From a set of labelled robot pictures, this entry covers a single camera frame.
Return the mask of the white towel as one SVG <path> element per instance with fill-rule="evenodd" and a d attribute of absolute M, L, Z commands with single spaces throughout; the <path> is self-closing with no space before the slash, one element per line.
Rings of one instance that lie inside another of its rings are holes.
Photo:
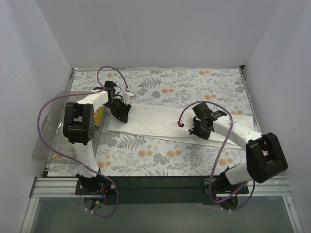
<path fill-rule="evenodd" d="M 107 130 L 187 144 L 215 147 L 222 145 L 225 137 L 218 133 L 211 133 L 208 140 L 203 140 L 190 135 L 186 127 L 179 128 L 177 121 L 181 112 L 178 108 L 135 103 L 129 111 L 127 123 L 112 116 Z"/>

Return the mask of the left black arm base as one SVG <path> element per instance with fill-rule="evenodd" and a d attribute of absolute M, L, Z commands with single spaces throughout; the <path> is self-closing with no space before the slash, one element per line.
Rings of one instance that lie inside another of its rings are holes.
<path fill-rule="evenodd" d="M 101 177 L 87 178 L 79 176 L 75 195 L 84 196 L 83 203 L 87 209 L 100 210 L 108 196 L 116 196 L 116 186 Z"/>

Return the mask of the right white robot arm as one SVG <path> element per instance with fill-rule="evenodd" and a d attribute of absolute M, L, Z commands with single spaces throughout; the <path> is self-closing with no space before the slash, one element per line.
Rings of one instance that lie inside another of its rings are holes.
<path fill-rule="evenodd" d="M 209 140 L 212 133 L 231 140 L 245 151 L 246 162 L 227 168 L 212 182 L 211 189 L 233 192 L 238 184 L 248 181 L 263 183 L 288 169 L 288 163 L 278 137 L 273 133 L 262 134 L 235 123 L 224 111 L 212 111 L 202 101 L 193 107 L 195 116 L 186 124 L 189 133 Z"/>

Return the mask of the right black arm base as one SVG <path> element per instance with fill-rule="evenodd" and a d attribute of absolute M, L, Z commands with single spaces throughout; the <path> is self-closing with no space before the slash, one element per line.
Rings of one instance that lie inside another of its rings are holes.
<path fill-rule="evenodd" d="M 236 189 L 238 189 L 241 186 L 241 183 L 229 186 L 225 189 L 221 188 L 219 185 L 219 182 L 217 179 L 213 179 L 212 186 L 211 186 L 211 197 L 209 196 L 208 192 L 208 185 L 209 185 L 209 179 L 204 179 L 200 183 L 200 187 L 203 191 L 203 193 L 207 194 L 209 199 L 211 200 L 212 204 L 216 204 L 213 201 L 220 201 L 223 200 L 226 196 L 231 195 Z M 236 210 L 239 205 L 238 200 L 238 194 L 248 194 L 249 189 L 248 185 L 244 185 L 243 188 L 241 188 L 236 194 L 234 194 L 231 198 L 227 199 L 226 201 L 222 203 L 218 203 L 217 205 L 220 208 L 223 208 L 228 211 Z"/>

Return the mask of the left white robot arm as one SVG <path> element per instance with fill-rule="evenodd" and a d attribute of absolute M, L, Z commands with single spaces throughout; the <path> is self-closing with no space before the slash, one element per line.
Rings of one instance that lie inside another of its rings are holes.
<path fill-rule="evenodd" d="M 132 92 L 126 91 L 122 96 L 116 94 L 117 85 L 113 81 L 106 81 L 103 89 L 95 89 L 77 102 L 68 102 L 65 106 L 63 135 L 73 145 L 77 159 L 86 168 L 76 175 L 83 188 L 92 194 L 99 194 L 104 187 L 97 172 L 99 167 L 95 161 L 92 140 L 95 136 L 95 115 L 100 107 L 110 109 L 112 116 L 120 122 L 128 122 L 131 109 L 129 104 Z"/>

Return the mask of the orange patterned towel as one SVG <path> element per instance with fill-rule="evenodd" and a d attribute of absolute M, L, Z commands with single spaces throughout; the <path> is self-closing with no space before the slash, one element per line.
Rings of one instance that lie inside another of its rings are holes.
<path fill-rule="evenodd" d="M 95 122 L 95 126 L 99 127 L 104 115 L 104 111 L 105 108 L 104 107 L 100 107 L 98 108 L 95 112 L 94 112 L 94 122 Z"/>

